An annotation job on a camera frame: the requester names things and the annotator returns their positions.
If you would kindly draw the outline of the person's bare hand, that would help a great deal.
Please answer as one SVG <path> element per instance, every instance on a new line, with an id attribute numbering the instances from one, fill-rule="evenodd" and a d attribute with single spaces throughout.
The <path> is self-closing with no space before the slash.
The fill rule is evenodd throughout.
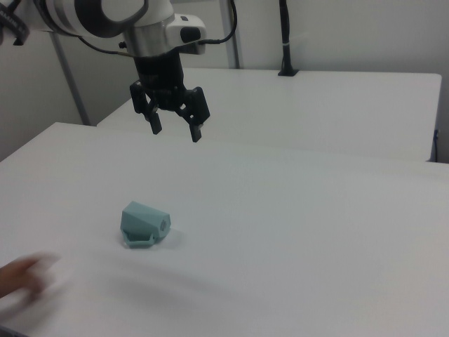
<path id="1" fill-rule="evenodd" d="M 51 282 L 48 270 L 56 256 L 33 255 L 15 259 L 1 267 L 1 298 L 25 291 L 31 298 L 40 296 Z"/>

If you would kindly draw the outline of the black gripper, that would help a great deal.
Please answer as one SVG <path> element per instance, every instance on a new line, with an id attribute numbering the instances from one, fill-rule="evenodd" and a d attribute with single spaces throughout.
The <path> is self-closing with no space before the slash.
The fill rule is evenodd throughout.
<path id="1" fill-rule="evenodd" d="M 130 85 L 135 112 L 144 116 L 152 133 L 157 135 L 162 131 L 158 107 L 176 111 L 189 124 L 192 141 L 197 143 L 210 111 L 201 87 L 192 90 L 185 88 L 180 53 L 171 51 L 159 56 L 133 59 L 139 76 L 139 81 Z"/>

